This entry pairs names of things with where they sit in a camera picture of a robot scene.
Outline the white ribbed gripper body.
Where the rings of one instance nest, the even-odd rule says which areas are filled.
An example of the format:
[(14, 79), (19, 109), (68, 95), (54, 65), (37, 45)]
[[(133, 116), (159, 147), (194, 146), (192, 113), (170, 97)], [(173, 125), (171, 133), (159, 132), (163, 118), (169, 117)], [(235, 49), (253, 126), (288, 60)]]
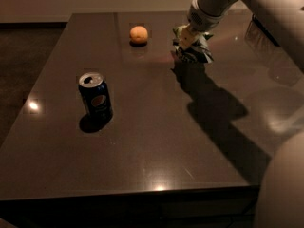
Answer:
[(220, 22), (226, 9), (227, 0), (193, 0), (187, 18), (193, 30), (205, 32)]

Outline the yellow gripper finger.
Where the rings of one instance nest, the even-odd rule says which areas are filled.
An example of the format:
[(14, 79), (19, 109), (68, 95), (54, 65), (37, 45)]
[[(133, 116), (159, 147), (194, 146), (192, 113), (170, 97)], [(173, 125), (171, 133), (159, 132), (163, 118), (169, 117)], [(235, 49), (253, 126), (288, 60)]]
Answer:
[(190, 25), (182, 26), (180, 29), (180, 46), (182, 48), (189, 48), (198, 38), (199, 33), (195, 31)]

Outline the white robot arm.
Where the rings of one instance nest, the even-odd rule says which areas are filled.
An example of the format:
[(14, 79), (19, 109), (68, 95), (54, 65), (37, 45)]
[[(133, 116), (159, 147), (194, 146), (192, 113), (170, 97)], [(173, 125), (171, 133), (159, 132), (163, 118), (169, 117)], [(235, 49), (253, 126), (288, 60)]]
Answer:
[[(188, 25), (178, 37), (190, 48), (200, 34), (219, 24), (238, 0), (192, 0)], [(283, 86), (303, 87), (304, 0), (240, 0), (253, 14), (256, 25), (283, 49), (279, 58), (264, 56), (268, 77)], [(288, 139), (276, 149), (260, 186), (255, 228), (304, 228), (303, 109), (284, 120), (272, 118), (270, 127)]]

